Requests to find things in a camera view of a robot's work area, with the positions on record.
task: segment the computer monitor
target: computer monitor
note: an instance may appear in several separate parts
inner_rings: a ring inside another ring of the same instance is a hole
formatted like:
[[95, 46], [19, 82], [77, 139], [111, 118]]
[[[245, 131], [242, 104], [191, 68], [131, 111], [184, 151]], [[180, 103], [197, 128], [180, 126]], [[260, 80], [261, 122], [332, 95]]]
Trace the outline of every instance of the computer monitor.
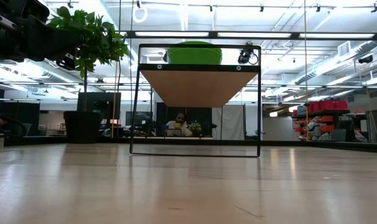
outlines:
[[[86, 111], [102, 113], [103, 119], [119, 119], [121, 108], [121, 93], [86, 93]], [[85, 93], [78, 94], [78, 111], [83, 111]]]

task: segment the ceiling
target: ceiling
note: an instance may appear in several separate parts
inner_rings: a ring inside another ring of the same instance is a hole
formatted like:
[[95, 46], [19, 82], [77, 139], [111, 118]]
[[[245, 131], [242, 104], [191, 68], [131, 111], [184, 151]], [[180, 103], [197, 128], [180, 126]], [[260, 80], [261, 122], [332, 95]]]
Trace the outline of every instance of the ceiling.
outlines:
[[[56, 8], [67, 6], [66, 0], [41, 0], [55, 14]], [[349, 1], [349, 0], [268, 0], [268, 1], [245, 1], [245, 0], [214, 0], [211, 3], [201, 0], [148, 0], [140, 1], [141, 8], [137, 7], [136, 1], [119, 0], [75, 0], [72, 1], [74, 11], [84, 9], [95, 11], [105, 16], [107, 21], [119, 26], [121, 30], [147, 30], [147, 31], [202, 31], [202, 30], [230, 30], [230, 31], [267, 31], [267, 32], [377, 32], [377, 11], [371, 13], [376, 1]], [[345, 43], [345, 40], [318, 40], [307, 41], [292, 40], [227, 40], [227, 39], [198, 39], [213, 44], [235, 44], [244, 45], [251, 42], [253, 45], [262, 47], [262, 83], [286, 85], [292, 84], [305, 72], [306, 67], [312, 68], [328, 60], [331, 55], [337, 54], [338, 46]], [[132, 49], [132, 60], [125, 57], [121, 62], [121, 83], [133, 83], [136, 81], [136, 68], [138, 61], [139, 44], [177, 44], [184, 39], [131, 39], [129, 47]], [[141, 54], [142, 62], [163, 63], [162, 56], [165, 49], [143, 49]], [[236, 65], [240, 49], [223, 50], [223, 64]], [[308, 80], [309, 85], [332, 85], [334, 80], [352, 75], [358, 70], [372, 69], [377, 65], [377, 50], [373, 51], [374, 62], [360, 65], [353, 61], [364, 54], [354, 55], [348, 60], [339, 61], [336, 65], [323, 71], [315, 78]], [[58, 68], [49, 61], [25, 63], [0, 64], [1, 69], [9, 68], [9, 71], [0, 70], [0, 78], [4, 82], [81, 82], [79, 73]], [[89, 82], [96, 82], [103, 78], [106, 83], [114, 83], [116, 75], [116, 64], [97, 65], [95, 72], [89, 74]], [[335, 82], [335, 85], [361, 85], [371, 76], [362, 74], [348, 78], [342, 82]], [[5, 90], [26, 91], [30, 97], [31, 93], [54, 91], [54, 94], [32, 95], [32, 97], [52, 98], [76, 98], [80, 91], [79, 85], [0, 85]], [[114, 86], [91, 86], [90, 91], [114, 91]], [[141, 86], [143, 98], [149, 98], [149, 85]], [[120, 86], [124, 90], [123, 99], [131, 99], [131, 86]], [[244, 93], [236, 95], [232, 101], [256, 101], [256, 95], [250, 92], [255, 88], [244, 88]], [[304, 95], [303, 88], [262, 88], [265, 100], [284, 101], [290, 96]], [[309, 97], [314, 95], [335, 95], [343, 90], [315, 88], [311, 89]]]

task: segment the black planter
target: black planter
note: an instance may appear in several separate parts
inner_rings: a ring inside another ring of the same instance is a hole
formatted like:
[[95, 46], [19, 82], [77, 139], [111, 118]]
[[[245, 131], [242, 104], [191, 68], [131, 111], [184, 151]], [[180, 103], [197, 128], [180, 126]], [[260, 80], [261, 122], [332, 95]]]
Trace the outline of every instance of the black planter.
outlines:
[[83, 111], [65, 111], [65, 129], [68, 143], [96, 143], [103, 114]]

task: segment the potted plant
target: potted plant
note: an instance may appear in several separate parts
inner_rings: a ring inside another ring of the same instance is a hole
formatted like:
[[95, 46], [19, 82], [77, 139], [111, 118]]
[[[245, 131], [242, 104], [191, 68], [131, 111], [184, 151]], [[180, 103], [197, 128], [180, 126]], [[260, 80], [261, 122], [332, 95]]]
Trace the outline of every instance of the potted plant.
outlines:
[[196, 122], [193, 122], [191, 123], [189, 126], [188, 126], [188, 130], [191, 131], [191, 133], [193, 133], [193, 136], [194, 137], [199, 137], [200, 136], [200, 133], [202, 131], [202, 127], [201, 127], [201, 124], [198, 124]]
[[114, 25], [103, 22], [103, 16], [96, 16], [95, 12], [87, 13], [76, 10], [71, 15], [66, 7], [57, 9], [57, 14], [49, 27], [78, 34], [82, 38], [81, 45], [75, 53], [75, 69], [80, 71], [84, 82], [85, 99], [83, 111], [66, 111], [64, 120], [68, 142], [94, 143], [99, 136], [102, 114], [86, 111], [86, 89], [88, 86], [88, 71], [94, 72], [95, 62], [110, 65], [112, 61], [119, 62], [120, 58], [128, 54], [125, 38], [115, 31]]

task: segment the air vent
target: air vent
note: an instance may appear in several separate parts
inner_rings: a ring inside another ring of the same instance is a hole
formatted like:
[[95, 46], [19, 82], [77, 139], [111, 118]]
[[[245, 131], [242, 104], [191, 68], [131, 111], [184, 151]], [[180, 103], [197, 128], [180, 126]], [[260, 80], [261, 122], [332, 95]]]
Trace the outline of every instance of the air vent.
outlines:
[[370, 98], [375, 98], [375, 97], [377, 97], [377, 91], [372, 91], [370, 93]]
[[339, 57], [346, 56], [349, 53], [350, 53], [350, 41], [346, 41], [345, 43], [338, 46]]

